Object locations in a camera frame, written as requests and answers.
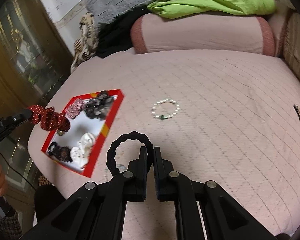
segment metal screw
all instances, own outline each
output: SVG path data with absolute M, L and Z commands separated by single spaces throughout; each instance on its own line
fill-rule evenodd
M 172 178 L 176 178 L 176 177 L 179 176 L 179 173 L 176 172 L 176 171 L 170 171 L 170 172 L 169 172 L 169 176 L 172 177 Z
M 213 180 L 209 180 L 207 182 L 207 186 L 210 187 L 210 188 L 215 188 L 217 186 L 217 183 Z
M 133 172 L 132 172 L 132 171 L 126 171 L 126 172 L 123 174 L 123 176 L 124 176 L 125 178 L 131 178 L 131 177 L 133 176 Z
M 88 182 L 86 185 L 84 185 L 87 190 L 93 189 L 95 186 L 96 185 L 93 182 Z

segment dark brown scrunchie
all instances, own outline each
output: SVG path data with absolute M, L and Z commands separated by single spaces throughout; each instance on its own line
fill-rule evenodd
M 66 118 L 65 113 L 54 112 L 54 107 L 44 109 L 42 106 L 30 106 L 28 107 L 32 111 L 32 117 L 30 122 L 32 124 L 40 123 L 43 130 L 53 131 L 61 130 L 67 132 L 70 129 L 70 122 Z

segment person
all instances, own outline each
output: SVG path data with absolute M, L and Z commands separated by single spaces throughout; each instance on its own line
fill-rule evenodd
M 0 196 L 7 193 L 8 184 L 0 165 Z M 5 218 L 0 217 L 0 240 L 18 240 L 22 236 L 18 213 L 11 209 Z

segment black hair tie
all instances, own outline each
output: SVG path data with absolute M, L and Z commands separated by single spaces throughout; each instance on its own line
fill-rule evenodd
M 131 132 L 128 134 L 121 135 L 117 140 L 113 141 L 110 149 L 107 152 L 107 167 L 111 172 L 112 176 L 115 176 L 120 173 L 119 169 L 116 167 L 115 150 L 119 147 L 120 143 L 125 142 L 126 140 L 138 140 L 143 143 L 147 148 L 147 173 L 150 170 L 150 167 L 153 163 L 153 144 L 150 142 L 149 138 L 145 134 L 138 132 Z

